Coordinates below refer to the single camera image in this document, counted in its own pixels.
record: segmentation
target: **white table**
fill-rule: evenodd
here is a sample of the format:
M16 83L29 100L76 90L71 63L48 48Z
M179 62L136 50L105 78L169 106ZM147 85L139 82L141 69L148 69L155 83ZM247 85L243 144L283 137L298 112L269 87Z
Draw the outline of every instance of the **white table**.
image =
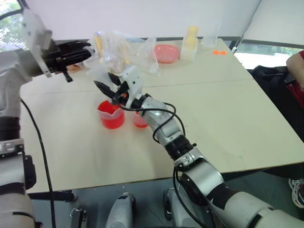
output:
M228 52L220 40L217 49L224 48ZM176 106L187 138L220 172L303 162L304 143L236 58L208 51L178 75L167 65L161 66L165 74L159 79L144 76L144 92ZM152 140L152 131L136 128L128 115L121 128L105 129L94 107L96 96L103 95L84 72L72 77L68 84L63 76L41 76L21 91L41 130L53 189L170 177L172 160ZM29 192L48 191L38 138L24 109L21 135L37 173Z

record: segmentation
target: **green foliage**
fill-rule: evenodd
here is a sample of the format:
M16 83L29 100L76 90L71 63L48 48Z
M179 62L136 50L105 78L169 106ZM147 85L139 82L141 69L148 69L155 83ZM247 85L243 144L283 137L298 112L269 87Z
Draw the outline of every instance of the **green foliage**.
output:
M240 44L237 49L238 53L263 54L270 56L273 56L275 53L287 54L292 56L293 54L298 53L299 51L301 51L301 49L263 44Z
M20 5L18 3L10 3L9 8L11 10L18 10L20 9ZM0 20L0 51L13 49L14 46L16 47L15 49L25 46L21 36L21 23L21 14L16 14Z

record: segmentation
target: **plastic measuring cup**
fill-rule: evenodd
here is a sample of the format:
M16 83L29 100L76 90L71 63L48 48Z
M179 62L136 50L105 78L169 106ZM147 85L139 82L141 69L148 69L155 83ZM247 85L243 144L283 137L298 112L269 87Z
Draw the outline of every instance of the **plastic measuring cup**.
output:
M124 123L124 111L109 101L103 101L97 107L99 118L108 129L116 129Z
M133 124L139 128L145 128L148 126L148 124L145 122L145 120L141 116L138 115L138 112L132 113L132 121L133 121Z

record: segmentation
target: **person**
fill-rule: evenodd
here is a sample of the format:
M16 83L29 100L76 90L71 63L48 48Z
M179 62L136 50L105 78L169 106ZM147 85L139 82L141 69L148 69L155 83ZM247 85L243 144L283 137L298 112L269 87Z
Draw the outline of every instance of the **person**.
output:
M287 88L297 100L298 104L304 108L304 50L292 55L286 62L288 71L293 75L296 82L289 85ZM292 190L293 203L299 207L304 208L304 179L299 180L288 180L289 186Z
M295 82L288 86L267 81L255 74L252 76L304 142L304 50L292 55L286 66L295 78ZM304 208L303 162L274 167L265 172L289 178L292 201L297 207Z

